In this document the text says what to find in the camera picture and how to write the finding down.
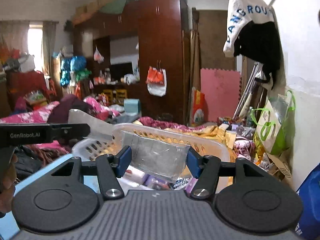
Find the person's left hand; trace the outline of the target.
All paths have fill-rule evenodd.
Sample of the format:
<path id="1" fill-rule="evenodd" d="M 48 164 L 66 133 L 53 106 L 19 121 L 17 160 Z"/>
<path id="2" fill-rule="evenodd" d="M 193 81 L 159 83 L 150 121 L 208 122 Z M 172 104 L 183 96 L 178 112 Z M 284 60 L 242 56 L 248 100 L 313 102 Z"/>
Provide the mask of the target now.
<path id="1" fill-rule="evenodd" d="M 9 213 L 11 211 L 11 203 L 15 193 L 14 182 L 16 180 L 16 168 L 15 163 L 18 158 L 16 154 L 13 154 L 10 166 L 6 171 L 3 178 L 3 190 L 1 192 L 1 213 Z"/>

